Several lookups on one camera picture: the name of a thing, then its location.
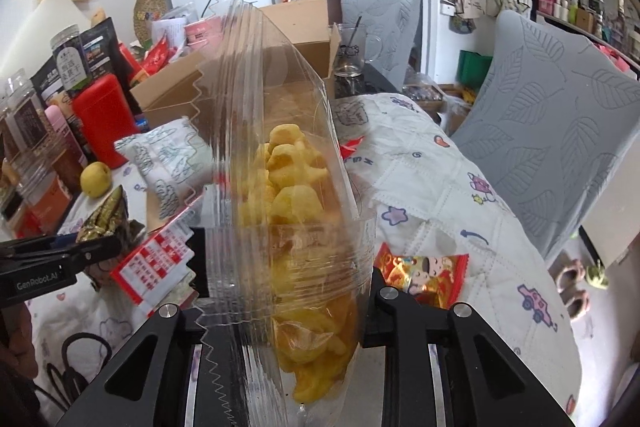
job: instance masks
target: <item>cup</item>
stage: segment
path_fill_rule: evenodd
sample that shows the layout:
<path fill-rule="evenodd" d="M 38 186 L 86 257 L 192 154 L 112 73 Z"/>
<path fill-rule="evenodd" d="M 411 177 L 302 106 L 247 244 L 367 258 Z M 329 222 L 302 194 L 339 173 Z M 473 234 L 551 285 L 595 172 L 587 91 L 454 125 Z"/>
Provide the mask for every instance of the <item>cup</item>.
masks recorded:
<path fill-rule="evenodd" d="M 382 53 L 382 40 L 375 35 L 367 35 L 363 25 L 338 24 L 340 32 L 340 47 L 335 56 L 334 75 L 353 77 L 362 74 L 365 64 L 370 64 Z M 365 48 L 368 41 L 377 41 L 380 48 L 372 57 L 368 57 Z"/>

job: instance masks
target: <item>white paper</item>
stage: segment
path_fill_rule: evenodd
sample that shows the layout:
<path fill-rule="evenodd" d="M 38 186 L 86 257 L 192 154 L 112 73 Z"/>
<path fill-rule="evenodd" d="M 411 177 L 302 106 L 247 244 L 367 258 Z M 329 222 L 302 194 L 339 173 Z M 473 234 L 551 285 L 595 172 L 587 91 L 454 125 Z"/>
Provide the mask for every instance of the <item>white paper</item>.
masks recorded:
<path fill-rule="evenodd" d="M 187 40 L 184 27 L 187 24 L 186 17 L 169 19 L 166 21 L 152 21 L 151 40 L 156 44 L 166 33 L 170 48 L 181 48 Z"/>
<path fill-rule="evenodd" d="M 73 24 L 78 25 L 80 32 L 91 27 L 91 21 L 72 0 L 42 0 L 6 51 L 0 76 L 10 76 L 22 68 L 32 77 L 51 58 L 51 39 Z"/>

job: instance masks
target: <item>red bottle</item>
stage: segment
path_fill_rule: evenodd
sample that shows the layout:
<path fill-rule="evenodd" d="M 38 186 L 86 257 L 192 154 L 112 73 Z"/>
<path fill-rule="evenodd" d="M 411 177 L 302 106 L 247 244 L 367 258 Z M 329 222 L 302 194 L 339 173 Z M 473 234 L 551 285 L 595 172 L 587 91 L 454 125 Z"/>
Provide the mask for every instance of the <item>red bottle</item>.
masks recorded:
<path fill-rule="evenodd" d="M 139 133 L 127 100 L 114 74 L 105 74 L 71 102 L 74 113 L 82 121 L 82 133 L 98 160 L 110 169 L 127 162 L 113 143 Z"/>

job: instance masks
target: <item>red and white label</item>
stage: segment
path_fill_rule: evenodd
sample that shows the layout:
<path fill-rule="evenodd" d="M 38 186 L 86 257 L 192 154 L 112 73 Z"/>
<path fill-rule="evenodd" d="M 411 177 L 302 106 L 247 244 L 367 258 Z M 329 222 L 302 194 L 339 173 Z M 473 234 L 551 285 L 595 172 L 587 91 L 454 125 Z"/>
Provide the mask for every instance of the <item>red and white label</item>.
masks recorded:
<path fill-rule="evenodd" d="M 194 253 L 186 242 L 193 231 L 180 217 L 154 233 L 111 272 L 113 279 L 147 314 L 189 272 L 187 262 Z"/>

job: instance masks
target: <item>shelf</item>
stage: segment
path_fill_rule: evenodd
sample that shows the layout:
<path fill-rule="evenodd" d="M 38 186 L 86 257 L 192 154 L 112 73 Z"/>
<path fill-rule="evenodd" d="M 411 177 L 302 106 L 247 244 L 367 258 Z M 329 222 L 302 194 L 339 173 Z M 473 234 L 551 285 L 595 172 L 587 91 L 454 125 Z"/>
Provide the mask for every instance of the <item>shelf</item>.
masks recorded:
<path fill-rule="evenodd" d="M 605 42 L 602 39 L 597 38 L 595 35 L 590 34 L 588 31 L 585 31 L 582 28 L 578 28 L 578 26 L 574 26 L 573 24 L 569 24 L 568 22 L 565 22 L 562 19 L 558 19 L 556 17 L 553 17 L 552 15 L 547 15 L 546 13 L 542 13 L 540 11 L 537 14 L 540 15 L 541 17 L 544 17 L 544 19 L 547 20 L 552 26 L 556 26 L 557 28 L 560 28 L 560 29 L 563 29 L 565 31 L 568 31 L 569 33 L 577 33 L 577 34 L 580 34 L 580 35 L 584 35 L 590 41 L 595 42 L 596 44 L 603 45 L 604 47 L 610 49 L 616 55 L 620 56 L 623 60 L 626 60 L 626 62 L 629 64 L 629 66 L 631 66 L 631 69 L 634 70 L 634 72 L 640 78 L 640 65 L 638 65 L 638 63 L 636 61 L 632 60 L 631 58 L 629 58 L 628 56 L 623 54 L 620 50 L 617 50 L 616 48 L 614 48 L 608 42 Z"/>

